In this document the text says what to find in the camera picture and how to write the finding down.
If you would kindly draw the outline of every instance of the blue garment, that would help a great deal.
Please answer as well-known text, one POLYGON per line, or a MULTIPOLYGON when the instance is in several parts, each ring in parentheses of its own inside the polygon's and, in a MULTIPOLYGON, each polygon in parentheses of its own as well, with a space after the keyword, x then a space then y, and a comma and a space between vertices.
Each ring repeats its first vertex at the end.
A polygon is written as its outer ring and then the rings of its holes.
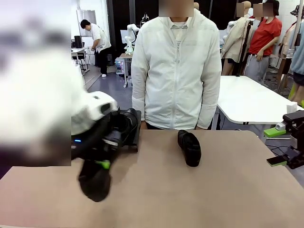
POLYGON ((302 20, 302 24, 300 27, 301 33, 301 43, 300 46, 295 47, 294 57, 290 66, 290 69, 293 72, 304 75, 304 21, 302 20))

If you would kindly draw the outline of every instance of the desk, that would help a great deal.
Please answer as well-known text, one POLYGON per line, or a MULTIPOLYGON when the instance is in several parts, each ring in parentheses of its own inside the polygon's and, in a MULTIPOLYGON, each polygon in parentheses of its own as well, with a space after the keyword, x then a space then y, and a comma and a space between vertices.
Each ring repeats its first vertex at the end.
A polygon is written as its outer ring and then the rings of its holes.
POLYGON ((132 63, 133 54, 130 56, 126 55, 125 53, 122 53, 119 58, 124 59, 124 88, 128 85, 128 75, 129 75, 129 67, 132 63))
MULTIPOLYGON (((89 47, 83 47, 83 48, 72 48, 71 50, 71 56, 74 56, 77 58, 77 62, 79 63, 79 59, 78 59, 78 54, 79 53, 84 53, 84 55, 86 54, 86 49, 88 49, 89 47)), ((90 69, 87 66, 87 62, 86 62, 86 56, 85 56, 85 71, 82 75, 85 75, 88 71, 90 71, 90 69)))
POLYGON ((193 131, 202 160, 187 167, 177 131, 143 130, 138 154, 111 170, 110 196, 87 199, 72 167, 13 167, 0 180, 0 224, 38 228, 300 228, 304 189, 248 131, 193 131))
MULTIPOLYGON (((246 76, 222 76, 218 108, 233 123, 263 124, 264 129, 283 121, 291 101, 260 85, 246 76)), ((216 129, 219 111, 216 111, 212 129, 216 129)))

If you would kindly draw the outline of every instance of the jacket zipper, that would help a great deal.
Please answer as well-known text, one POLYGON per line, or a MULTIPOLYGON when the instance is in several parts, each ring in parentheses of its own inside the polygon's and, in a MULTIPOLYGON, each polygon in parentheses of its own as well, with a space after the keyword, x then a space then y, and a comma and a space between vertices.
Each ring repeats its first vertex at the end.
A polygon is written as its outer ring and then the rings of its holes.
POLYGON ((176 87, 177 87, 177 73, 178 66, 180 63, 180 45, 177 46, 177 54, 175 58, 175 73, 174 73, 174 88, 173 88, 173 108, 171 113, 171 126, 170 129, 174 129, 174 120, 175 120, 175 110, 176 110, 176 87))

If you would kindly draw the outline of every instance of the red shirt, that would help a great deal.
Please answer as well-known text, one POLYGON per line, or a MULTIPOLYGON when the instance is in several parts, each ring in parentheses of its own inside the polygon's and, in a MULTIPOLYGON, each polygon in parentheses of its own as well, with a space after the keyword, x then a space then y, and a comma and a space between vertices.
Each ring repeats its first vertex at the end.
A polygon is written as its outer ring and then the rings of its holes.
MULTIPOLYGON (((255 31, 249 48, 250 54, 257 54, 266 44, 275 37, 279 37, 282 31, 282 22, 278 18, 274 18, 269 24, 264 19, 255 31)), ((274 47, 269 47, 264 51, 264 56, 272 54, 274 47)))

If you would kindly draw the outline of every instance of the gray pants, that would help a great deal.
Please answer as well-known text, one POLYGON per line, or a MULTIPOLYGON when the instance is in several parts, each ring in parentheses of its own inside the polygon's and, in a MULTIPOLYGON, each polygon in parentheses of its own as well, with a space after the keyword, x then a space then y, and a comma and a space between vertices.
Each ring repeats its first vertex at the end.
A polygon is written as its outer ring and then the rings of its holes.
POLYGON ((263 84, 269 67, 269 60, 270 58, 267 56, 263 57, 261 61, 258 62, 256 56, 248 56, 244 75, 260 84, 263 84))

